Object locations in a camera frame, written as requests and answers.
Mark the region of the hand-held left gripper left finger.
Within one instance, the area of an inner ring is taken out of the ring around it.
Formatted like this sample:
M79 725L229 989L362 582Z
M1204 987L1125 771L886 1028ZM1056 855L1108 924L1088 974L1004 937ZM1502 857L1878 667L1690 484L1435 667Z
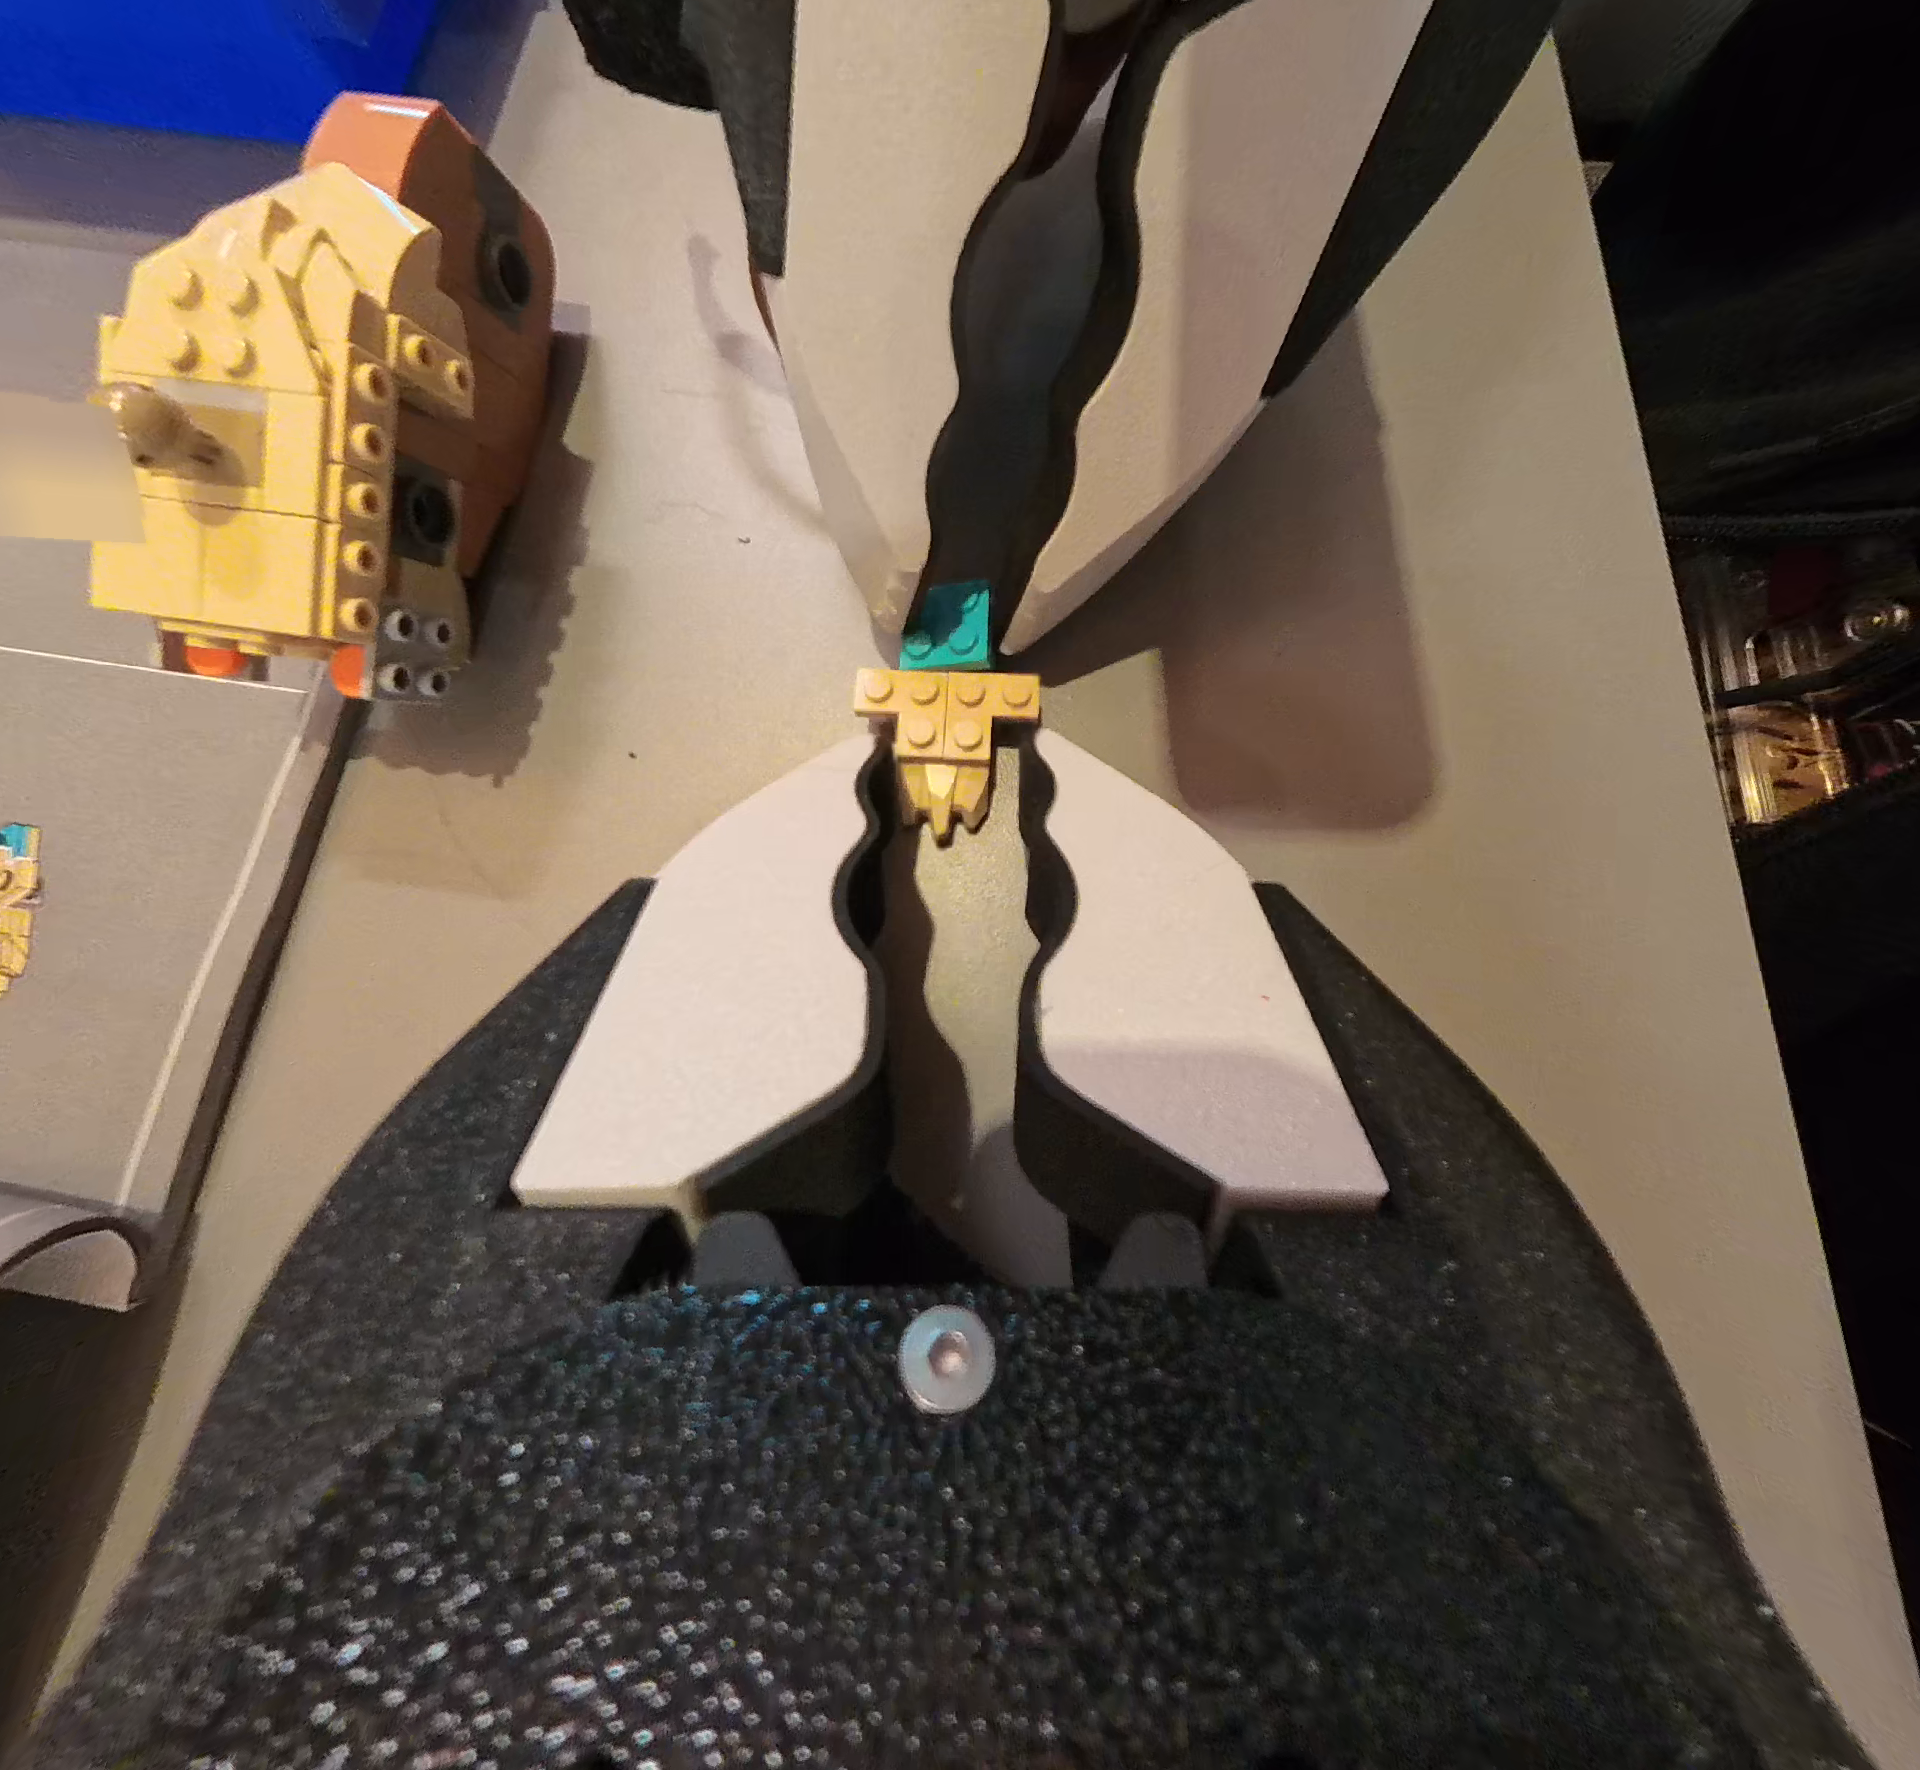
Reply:
M517 1204L840 1217L875 1190L888 779L851 734L659 872L516 1162Z

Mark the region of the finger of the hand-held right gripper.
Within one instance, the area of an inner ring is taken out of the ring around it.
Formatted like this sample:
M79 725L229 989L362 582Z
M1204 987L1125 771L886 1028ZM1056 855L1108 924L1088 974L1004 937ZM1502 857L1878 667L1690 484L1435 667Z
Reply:
M1218 468L1279 344L1433 0L1239 0L1174 38L1120 153L1138 253L1117 352L1070 414L1064 509L1003 636L1033 647Z
M955 281L1029 153L1053 18L1053 0L794 0L780 364L876 629L906 624L928 568Z

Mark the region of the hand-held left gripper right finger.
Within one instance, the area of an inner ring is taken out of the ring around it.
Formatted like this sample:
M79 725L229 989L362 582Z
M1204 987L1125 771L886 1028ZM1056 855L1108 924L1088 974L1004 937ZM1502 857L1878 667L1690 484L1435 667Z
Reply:
M1380 1158L1242 865L1056 731L1018 784L1027 1181L1067 1220L1376 1214Z

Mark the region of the tan claw toy plate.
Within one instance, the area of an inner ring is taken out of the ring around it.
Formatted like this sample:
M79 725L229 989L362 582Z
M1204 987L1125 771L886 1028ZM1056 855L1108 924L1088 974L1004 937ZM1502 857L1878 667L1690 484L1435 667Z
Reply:
M892 749L905 824L924 824L937 847L981 828L994 779L991 719L961 718L948 732L928 714L906 714L896 719Z

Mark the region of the teal toy brick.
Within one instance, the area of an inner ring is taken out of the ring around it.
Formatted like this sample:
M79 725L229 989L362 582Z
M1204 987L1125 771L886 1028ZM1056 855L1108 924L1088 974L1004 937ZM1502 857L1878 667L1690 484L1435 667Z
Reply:
M987 580L934 586L900 636L896 669L982 674L994 665L993 587Z

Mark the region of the light grey desk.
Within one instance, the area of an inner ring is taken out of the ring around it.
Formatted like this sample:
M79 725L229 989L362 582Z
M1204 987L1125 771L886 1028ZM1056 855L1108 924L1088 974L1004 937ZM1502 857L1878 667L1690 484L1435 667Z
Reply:
M718 125L564 12L450 21L585 365L501 662L347 765L213 1147L156 1393L48 1694L322 1193L624 880L851 728ZM1645 1308L1746 1555L1882 1766L1915 1669L1549 53L1221 484L1044 650L1047 726L1284 885L1535 1138Z

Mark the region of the black bag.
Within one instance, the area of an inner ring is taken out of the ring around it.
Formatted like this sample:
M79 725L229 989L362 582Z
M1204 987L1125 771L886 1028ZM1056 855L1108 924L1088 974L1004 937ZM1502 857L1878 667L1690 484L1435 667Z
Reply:
M1669 561L1918 540L1918 0L1568 0ZM1900 1539L1918 1502L1918 771L1732 831Z

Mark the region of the grey building instruction booklet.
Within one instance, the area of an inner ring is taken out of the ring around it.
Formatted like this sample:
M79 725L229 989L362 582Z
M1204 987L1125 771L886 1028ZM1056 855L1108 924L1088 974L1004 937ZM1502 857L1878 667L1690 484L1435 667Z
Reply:
M3 1292L110 1312L168 1269L362 719L88 602L135 513L93 329L154 242L3 222Z

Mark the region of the tan and brown brick model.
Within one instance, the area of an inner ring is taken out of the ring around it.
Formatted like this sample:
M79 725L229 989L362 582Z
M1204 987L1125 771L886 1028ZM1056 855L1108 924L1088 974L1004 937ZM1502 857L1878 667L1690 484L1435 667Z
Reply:
M540 441L555 284L445 105L336 95L297 174L151 251L99 320L140 537L93 542L89 602L197 678L308 659L349 701L445 701Z

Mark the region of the colourful printed packaging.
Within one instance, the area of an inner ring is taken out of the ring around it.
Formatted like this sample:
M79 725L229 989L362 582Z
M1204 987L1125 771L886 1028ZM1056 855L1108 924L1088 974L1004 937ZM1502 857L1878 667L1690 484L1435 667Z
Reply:
M1918 760L1908 538L1671 557L1729 826L1765 828Z

